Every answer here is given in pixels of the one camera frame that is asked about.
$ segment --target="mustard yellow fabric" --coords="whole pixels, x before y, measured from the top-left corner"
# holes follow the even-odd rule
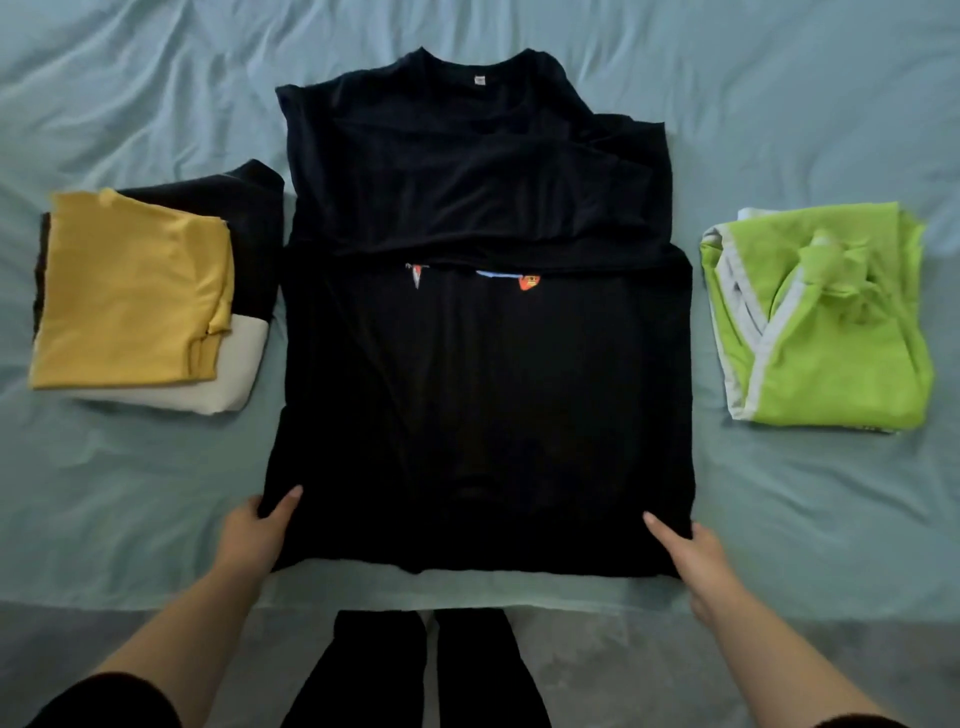
[[[227,224],[112,189],[53,203],[31,387],[216,378],[233,301]]]

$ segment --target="shirt sleeve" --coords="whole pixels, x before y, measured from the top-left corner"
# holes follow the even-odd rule
[[[907,728],[897,720],[881,716],[838,716],[831,718],[817,728]]]
[[[27,728],[91,725],[98,728],[181,728],[166,695],[146,680],[104,672],[51,700]]]

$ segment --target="black pants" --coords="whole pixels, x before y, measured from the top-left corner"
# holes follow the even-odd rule
[[[549,728],[540,693],[498,609],[436,613],[443,728]],[[341,612],[333,642],[282,728],[423,723],[426,630],[416,612]]]

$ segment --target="light blue bed sheet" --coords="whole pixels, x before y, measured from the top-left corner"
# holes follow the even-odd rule
[[[282,304],[239,414],[29,391],[48,193],[187,179],[251,157],[289,181],[274,87],[390,63],[420,45],[473,63],[548,51],[594,110],[665,121],[674,238],[691,260],[702,231],[744,206],[898,200],[929,222],[923,324],[938,378],[916,432],[732,422],[695,269],[695,513],[788,616],[960,619],[960,5],[951,0],[9,0],[0,599],[140,609],[189,584],[209,564],[222,515],[260,491],[283,398]],[[413,576],[350,562],[290,569],[263,600],[597,611],[682,602],[669,579]]]

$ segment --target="stack of folded clothes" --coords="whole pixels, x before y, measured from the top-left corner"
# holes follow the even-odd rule
[[[736,420],[900,430],[924,422],[924,227],[896,203],[747,208],[704,234]]]
[[[242,408],[276,302],[280,175],[253,159],[197,180],[53,199],[31,386],[202,414]]]

